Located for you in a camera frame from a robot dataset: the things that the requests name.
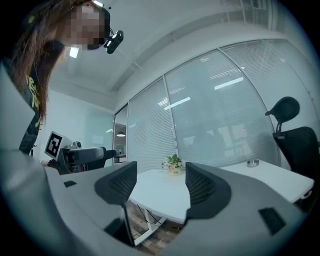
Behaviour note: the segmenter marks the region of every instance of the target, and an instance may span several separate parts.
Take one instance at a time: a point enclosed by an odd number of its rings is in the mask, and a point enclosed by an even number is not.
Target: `person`
[[[35,112],[19,148],[23,153],[30,153],[46,119],[48,82],[65,47],[97,49],[110,30],[109,12],[90,0],[42,0],[24,18],[15,44],[2,60]]]

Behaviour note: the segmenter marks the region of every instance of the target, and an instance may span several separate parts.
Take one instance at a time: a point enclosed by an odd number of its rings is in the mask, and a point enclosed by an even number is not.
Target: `black office chair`
[[[297,174],[314,180],[317,194],[319,186],[320,156],[317,136],[310,127],[299,127],[292,130],[281,131],[282,124],[295,118],[300,111],[298,101],[292,97],[283,97],[268,112],[266,116],[273,115],[278,121],[273,138],[291,170]]]

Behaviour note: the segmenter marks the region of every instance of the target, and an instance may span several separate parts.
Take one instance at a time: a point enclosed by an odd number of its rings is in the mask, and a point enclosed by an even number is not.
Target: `metal bowl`
[[[259,165],[259,160],[258,159],[251,159],[246,162],[246,165],[248,167],[257,167]]]

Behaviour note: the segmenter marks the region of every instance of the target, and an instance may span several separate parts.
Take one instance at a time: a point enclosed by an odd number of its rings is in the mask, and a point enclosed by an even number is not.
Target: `white ceiling beam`
[[[118,68],[117,73],[113,74],[112,80],[108,81],[109,88],[113,88],[122,74],[129,68],[129,66],[138,58],[146,49],[155,44],[164,36],[170,34],[172,31],[188,24],[190,22],[199,20],[203,17],[212,16],[214,14],[223,13],[223,12],[232,12],[239,10],[239,7],[234,6],[224,6],[220,3],[213,3],[210,8],[207,6],[199,7],[198,9],[194,9],[190,12],[186,12],[182,15],[177,15],[177,17],[173,17],[170,22],[163,22],[158,29],[153,31],[150,34],[146,34],[143,41],[141,41],[132,51],[132,54],[126,54],[122,52],[120,49],[116,49],[116,52],[120,53],[125,57],[125,61],[122,62],[122,65]]]

